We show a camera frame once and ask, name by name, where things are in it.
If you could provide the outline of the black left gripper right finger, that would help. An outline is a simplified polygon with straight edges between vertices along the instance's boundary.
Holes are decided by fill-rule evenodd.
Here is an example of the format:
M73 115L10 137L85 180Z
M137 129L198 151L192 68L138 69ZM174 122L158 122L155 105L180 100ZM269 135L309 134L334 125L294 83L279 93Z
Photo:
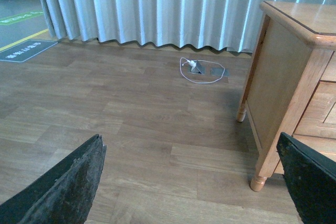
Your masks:
M335 223L335 161L285 132L277 152L288 192L303 223Z

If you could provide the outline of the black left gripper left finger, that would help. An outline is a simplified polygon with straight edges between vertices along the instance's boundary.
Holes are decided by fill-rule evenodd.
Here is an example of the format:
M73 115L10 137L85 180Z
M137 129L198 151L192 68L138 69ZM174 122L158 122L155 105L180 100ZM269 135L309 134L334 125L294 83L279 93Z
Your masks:
M96 134L1 204L1 223L85 223L107 147Z

